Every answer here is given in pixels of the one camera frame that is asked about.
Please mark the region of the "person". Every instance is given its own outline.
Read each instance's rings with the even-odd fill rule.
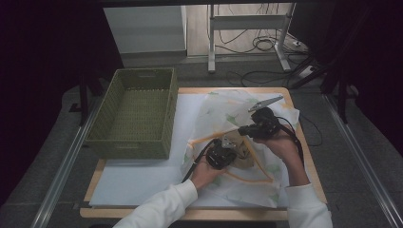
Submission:
[[[287,133],[280,130],[270,140],[254,139],[254,142],[269,147],[287,167],[290,186],[286,187],[285,191],[289,200],[290,227],[333,227],[327,206],[318,199],[305,173],[297,147]],[[114,228],[168,227],[184,215],[186,207],[198,198],[199,190],[224,172],[225,169],[217,170],[211,167],[203,156],[190,180],[171,185],[167,190],[154,195],[131,214],[122,218]]]

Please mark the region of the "wooden board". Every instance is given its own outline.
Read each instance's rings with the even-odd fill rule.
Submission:
[[[281,93],[285,102],[294,106],[291,100],[290,93],[283,87],[181,87],[179,94],[207,94],[216,89],[242,89],[249,93]],[[322,189],[314,161],[312,160],[311,152],[309,151],[308,144],[305,140],[301,127],[297,128],[297,137],[301,141],[302,149],[304,152],[305,167],[308,170],[311,178],[312,185],[314,186],[319,199],[327,203],[325,194]],[[106,165],[106,160],[99,160],[92,176],[91,183],[86,191],[84,202],[88,203],[95,187],[102,176],[102,172]],[[123,218],[127,216],[133,208],[105,208],[105,207],[92,207],[81,208],[80,214],[83,218]],[[286,208],[261,208],[261,209],[239,209],[239,208],[223,208],[223,209],[197,209],[189,208],[186,214],[181,218],[183,220],[253,220],[253,221],[267,221],[267,220],[287,220]]]

